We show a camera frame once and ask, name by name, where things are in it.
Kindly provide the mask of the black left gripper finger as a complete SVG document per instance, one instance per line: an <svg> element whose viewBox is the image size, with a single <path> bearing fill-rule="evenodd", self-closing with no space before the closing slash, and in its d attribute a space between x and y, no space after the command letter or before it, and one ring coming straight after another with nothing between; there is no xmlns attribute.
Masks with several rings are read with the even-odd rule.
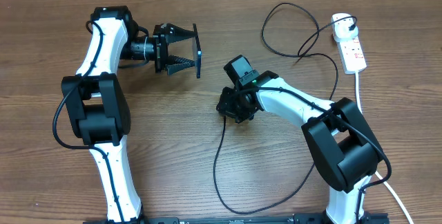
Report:
<svg viewBox="0 0 442 224"><path fill-rule="evenodd" d="M166 71L168 75L172 75L186 68L191 68L195 66L195 62L193 60L178 57L175 55L169 55L166 62Z"/></svg>
<svg viewBox="0 0 442 224"><path fill-rule="evenodd" d="M166 25L166 42L172 44L185 39L190 39L196 36L194 30L185 30L173 24Z"/></svg>

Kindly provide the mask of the dark blue smartphone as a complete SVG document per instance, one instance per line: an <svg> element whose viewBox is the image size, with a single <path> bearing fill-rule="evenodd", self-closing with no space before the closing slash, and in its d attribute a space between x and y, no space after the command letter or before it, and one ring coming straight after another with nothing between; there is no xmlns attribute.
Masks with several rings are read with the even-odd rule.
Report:
<svg viewBox="0 0 442 224"><path fill-rule="evenodd" d="M202 65L202 49L200 46L200 39L198 36L197 25L193 24L193 61L195 67L196 78L201 78L201 65Z"/></svg>

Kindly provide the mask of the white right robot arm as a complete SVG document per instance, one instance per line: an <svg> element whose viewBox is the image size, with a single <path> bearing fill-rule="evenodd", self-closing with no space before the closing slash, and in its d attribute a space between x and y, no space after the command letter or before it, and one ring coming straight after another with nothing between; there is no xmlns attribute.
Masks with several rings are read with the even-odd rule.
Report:
<svg viewBox="0 0 442 224"><path fill-rule="evenodd" d="M355 102L312 97L271 71L246 68L227 75L233 87L223 89L217 111L237 123L266 111L301 128L314 168L330 187L325 211L294 214L293 223L389 223L387 214L363 209L378 164L390 162Z"/></svg>

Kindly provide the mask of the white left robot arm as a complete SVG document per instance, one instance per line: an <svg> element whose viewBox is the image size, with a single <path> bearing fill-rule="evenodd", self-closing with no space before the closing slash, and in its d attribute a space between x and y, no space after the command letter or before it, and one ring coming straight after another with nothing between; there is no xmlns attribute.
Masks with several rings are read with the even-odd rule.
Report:
<svg viewBox="0 0 442 224"><path fill-rule="evenodd" d="M117 78L122 68L149 62L168 75L187 68L201 73L202 50L197 28L158 24L154 31L139 26L127 6L97 7L86 22L92 39L85 60L61 82L63 99L52 121L66 109L73 133L99 170L107 202L105 223L147 223L128 162L131 113Z"/></svg>

